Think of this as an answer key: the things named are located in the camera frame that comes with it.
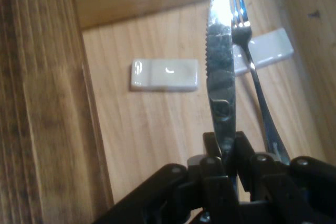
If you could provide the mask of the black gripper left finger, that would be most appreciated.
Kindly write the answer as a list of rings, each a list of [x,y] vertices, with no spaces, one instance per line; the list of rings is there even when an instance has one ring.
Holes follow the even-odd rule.
[[[186,223],[191,211],[205,209],[213,222],[225,220],[223,207],[237,201],[222,163],[215,134],[203,134],[206,155],[187,166],[167,164],[131,191],[95,223]]]

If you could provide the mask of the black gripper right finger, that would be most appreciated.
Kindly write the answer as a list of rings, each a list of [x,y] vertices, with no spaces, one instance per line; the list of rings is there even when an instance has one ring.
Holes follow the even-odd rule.
[[[229,205],[228,223],[335,223],[333,165],[310,156],[284,164],[237,132],[227,137],[227,172],[250,193],[248,203]]]

